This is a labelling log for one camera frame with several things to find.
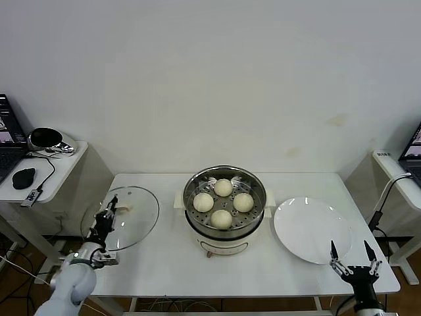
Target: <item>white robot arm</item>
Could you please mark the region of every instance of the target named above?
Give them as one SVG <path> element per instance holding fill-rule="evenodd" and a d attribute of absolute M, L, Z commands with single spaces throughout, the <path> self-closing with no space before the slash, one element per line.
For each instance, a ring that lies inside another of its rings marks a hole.
<path fill-rule="evenodd" d="M 84 300 L 97 284 L 95 269 L 118 264 L 116 253 L 105 250 L 105 239 L 113 231 L 117 197 L 95 216 L 87 242 L 78 252 L 64 260 L 61 270 L 53 277 L 53 295 L 36 312 L 36 316 L 77 316 Z"/>

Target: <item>laptop screen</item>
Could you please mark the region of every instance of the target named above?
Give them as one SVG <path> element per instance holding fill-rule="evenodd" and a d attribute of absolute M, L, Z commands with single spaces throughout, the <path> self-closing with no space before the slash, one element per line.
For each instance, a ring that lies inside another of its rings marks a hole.
<path fill-rule="evenodd" d="M 26 137 L 4 94 L 0 94 L 0 147 L 26 145 Z"/>
<path fill-rule="evenodd" d="M 399 160 L 421 159 L 421 124 L 402 153 Z"/>

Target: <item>white plate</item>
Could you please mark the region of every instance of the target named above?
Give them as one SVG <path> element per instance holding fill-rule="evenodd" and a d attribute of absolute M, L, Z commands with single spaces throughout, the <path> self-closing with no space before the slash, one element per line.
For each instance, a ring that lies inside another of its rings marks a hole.
<path fill-rule="evenodd" d="M 319 199 L 295 197 L 283 202 L 275 212 L 274 225 L 284 246 L 312 263 L 329 263 L 331 240 L 335 242 L 339 258 L 352 246 L 347 220 Z"/>

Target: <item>wooden floor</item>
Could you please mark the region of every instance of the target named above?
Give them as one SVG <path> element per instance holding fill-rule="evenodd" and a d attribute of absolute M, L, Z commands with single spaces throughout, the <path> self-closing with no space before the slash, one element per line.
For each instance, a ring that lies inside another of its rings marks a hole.
<path fill-rule="evenodd" d="M 72 251 L 78 249 L 79 243 L 67 242 L 64 251 Z M 30 263 L 21 255 L 17 254 L 12 257 L 12 260 L 29 271 L 36 271 L 41 267 L 45 260 L 44 256 L 32 245 L 28 245 L 23 249 L 19 249 L 31 261 Z M 421 278 L 421 251 L 414 253 L 409 258 L 410 264 L 415 273 Z M 398 313 L 400 316 L 418 316 L 421 315 L 421 286 L 410 286 L 407 284 L 404 276 L 398 268 L 393 268 L 395 274 L 401 283 L 401 291 L 396 294 L 388 295 L 387 310 Z M 21 286 L 12 296 L 5 301 L 4 298 L 13 290 Z M 49 296 L 50 289 L 47 285 L 38 285 L 30 282 L 27 275 L 14 270 L 10 265 L 7 265 L 0 273 L 0 315 L 2 316 L 27 316 L 34 314 L 34 308 L 30 301 L 25 298 L 30 294 L 34 307 L 37 309 Z M 333 304 L 339 298 L 333 298 Z M 116 299 L 126 311 L 130 306 L 130 299 L 119 298 Z M 149 309 L 156 299 L 141 298 L 137 302 L 137 311 Z M 180 298 L 180 303 L 156 303 L 153 306 L 154 311 L 176 311 L 176 308 L 186 308 L 191 305 L 193 301 L 186 301 L 188 298 Z M 314 310 L 315 305 L 312 298 L 215 298 L 215 299 L 200 299 L 205 301 L 217 311 L 292 311 L 292 310 Z M 321 298 L 322 307 L 329 308 L 331 297 Z M 102 310 L 93 302 L 87 300 L 87 304 Z M 188 311 L 211 311 L 208 306 L 202 304 L 195 304 L 190 306 Z M 83 306 L 80 312 L 82 316 L 99 316 L 96 311 Z M 346 312 L 343 315 L 354 315 L 352 311 Z"/>

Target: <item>steamed bun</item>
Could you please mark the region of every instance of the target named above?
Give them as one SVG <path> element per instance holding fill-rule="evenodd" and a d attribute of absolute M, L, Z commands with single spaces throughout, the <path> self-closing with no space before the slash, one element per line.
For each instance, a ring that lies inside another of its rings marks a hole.
<path fill-rule="evenodd" d="M 208 193 L 197 194 L 193 200 L 193 206 L 198 212 L 209 212 L 213 207 L 212 196 Z"/>
<path fill-rule="evenodd" d="M 248 193 L 237 194 L 234 198 L 234 208 L 242 213 L 247 213 L 253 208 L 253 198 Z"/>
<path fill-rule="evenodd" d="M 215 194 L 219 196 L 229 196 L 232 193 L 232 183 L 227 179 L 219 179 L 215 183 Z"/>
<path fill-rule="evenodd" d="M 229 229 L 232 224 L 232 216 L 228 211 L 220 209 L 213 212 L 210 217 L 210 223 L 213 227 L 218 229 Z"/>

